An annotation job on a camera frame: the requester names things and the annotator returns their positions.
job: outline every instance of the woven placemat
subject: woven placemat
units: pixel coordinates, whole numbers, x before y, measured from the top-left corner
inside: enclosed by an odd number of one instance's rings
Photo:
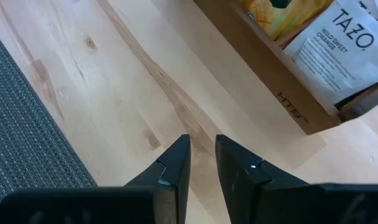
[[[0,41],[0,200],[28,187],[96,187]]]

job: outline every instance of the wood grain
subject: wood grain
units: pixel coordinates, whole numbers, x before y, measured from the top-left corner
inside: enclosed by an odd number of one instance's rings
[[[188,223],[229,223],[220,133],[310,182],[378,182],[378,107],[305,135],[191,0],[0,1],[0,38],[99,185],[189,133]]]

